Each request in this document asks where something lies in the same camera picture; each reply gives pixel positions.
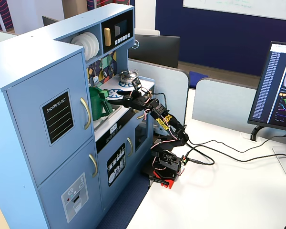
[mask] oven door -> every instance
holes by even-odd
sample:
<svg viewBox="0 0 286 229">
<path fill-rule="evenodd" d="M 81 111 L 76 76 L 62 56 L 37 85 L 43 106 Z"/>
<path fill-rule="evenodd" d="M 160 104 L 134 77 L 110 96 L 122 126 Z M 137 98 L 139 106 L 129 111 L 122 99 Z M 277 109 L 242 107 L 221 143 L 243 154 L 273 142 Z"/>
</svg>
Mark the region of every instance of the oven door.
<svg viewBox="0 0 286 229">
<path fill-rule="evenodd" d="M 102 38 L 104 53 L 133 37 L 133 11 L 102 22 Z"/>
</svg>

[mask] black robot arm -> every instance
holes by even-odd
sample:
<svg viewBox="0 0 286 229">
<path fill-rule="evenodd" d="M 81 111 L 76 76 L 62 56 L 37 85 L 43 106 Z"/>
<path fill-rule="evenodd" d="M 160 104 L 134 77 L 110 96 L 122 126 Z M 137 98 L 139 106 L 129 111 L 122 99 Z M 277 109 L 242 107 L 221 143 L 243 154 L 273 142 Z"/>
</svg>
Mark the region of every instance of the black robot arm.
<svg viewBox="0 0 286 229">
<path fill-rule="evenodd" d="M 168 187 L 171 188 L 184 159 L 184 156 L 179 158 L 171 151 L 175 146 L 184 146 L 189 137 L 185 133 L 184 126 L 159 103 L 158 99 L 152 99 L 150 92 L 146 92 L 150 96 L 141 95 L 139 90 L 142 90 L 142 86 L 139 78 L 134 79 L 132 84 L 134 86 L 133 91 L 118 92 L 118 94 L 123 95 L 123 98 L 109 102 L 150 113 L 151 117 L 169 134 L 159 137 L 154 142 L 151 153 L 155 157 L 153 160 L 154 174 L 157 178 L 169 183 Z"/>
</svg>

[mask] blue carpet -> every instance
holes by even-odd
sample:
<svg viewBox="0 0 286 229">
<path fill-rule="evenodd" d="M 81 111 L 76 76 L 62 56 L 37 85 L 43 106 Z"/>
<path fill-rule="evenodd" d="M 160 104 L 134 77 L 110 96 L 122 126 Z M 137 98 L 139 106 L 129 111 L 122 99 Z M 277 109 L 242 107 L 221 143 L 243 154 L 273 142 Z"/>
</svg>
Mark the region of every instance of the blue carpet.
<svg viewBox="0 0 286 229">
<path fill-rule="evenodd" d="M 148 191 L 148 177 L 137 172 L 100 222 L 97 229 L 127 228 Z"/>
</svg>

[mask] red clamp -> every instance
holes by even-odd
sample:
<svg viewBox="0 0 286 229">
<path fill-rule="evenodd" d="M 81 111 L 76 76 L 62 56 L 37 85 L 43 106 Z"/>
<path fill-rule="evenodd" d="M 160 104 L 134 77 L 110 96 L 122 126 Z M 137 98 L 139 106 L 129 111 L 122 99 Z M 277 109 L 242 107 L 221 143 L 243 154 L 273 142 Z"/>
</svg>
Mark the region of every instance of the red clamp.
<svg viewBox="0 0 286 229">
<path fill-rule="evenodd" d="M 153 174 L 155 174 L 157 178 L 161 179 L 161 177 L 155 171 L 153 171 Z M 173 180 L 164 180 L 164 181 L 167 182 L 169 185 L 161 184 L 161 186 L 168 187 L 169 189 L 171 189 L 174 181 Z"/>
</svg>

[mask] green watering can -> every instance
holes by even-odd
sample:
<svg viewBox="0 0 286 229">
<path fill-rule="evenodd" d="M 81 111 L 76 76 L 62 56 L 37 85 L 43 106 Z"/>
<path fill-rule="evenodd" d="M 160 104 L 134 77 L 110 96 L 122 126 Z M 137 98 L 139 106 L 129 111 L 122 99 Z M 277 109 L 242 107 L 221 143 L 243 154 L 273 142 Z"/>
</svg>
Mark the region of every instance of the green watering can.
<svg viewBox="0 0 286 229">
<path fill-rule="evenodd" d="M 111 104 L 105 99 L 108 97 L 108 90 L 102 90 L 96 87 L 89 87 L 91 109 L 93 120 L 98 120 L 101 117 L 108 116 L 113 112 Z"/>
</svg>

